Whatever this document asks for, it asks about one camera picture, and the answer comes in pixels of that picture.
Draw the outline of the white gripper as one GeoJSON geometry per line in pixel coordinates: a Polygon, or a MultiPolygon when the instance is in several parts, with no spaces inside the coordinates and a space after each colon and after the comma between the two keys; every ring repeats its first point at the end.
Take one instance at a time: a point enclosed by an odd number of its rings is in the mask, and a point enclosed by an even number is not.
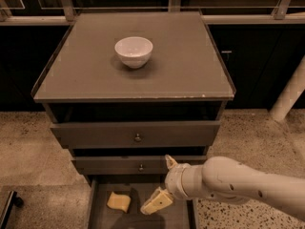
{"type": "Polygon", "coordinates": [[[165,155],[165,160],[170,170],[165,178],[166,189],[156,188],[143,203],[140,211],[144,215],[151,215],[172,205],[173,198],[190,200],[204,195],[201,165],[177,164],[170,155],[165,155]]]}

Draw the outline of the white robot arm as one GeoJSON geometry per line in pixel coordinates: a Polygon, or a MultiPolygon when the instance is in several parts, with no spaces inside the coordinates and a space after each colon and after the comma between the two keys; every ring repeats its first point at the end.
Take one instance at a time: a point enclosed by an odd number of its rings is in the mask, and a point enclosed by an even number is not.
{"type": "Polygon", "coordinates": [[[141,213],[153,214],[176,199],[204,198],[226,203],[263,202],[294,218],[305,220],[305,179],[260,172],[224,156],[200,165],[178,163],[166,155],[169,172],[165,187],[157,188],[144,202],[141,213]]]}

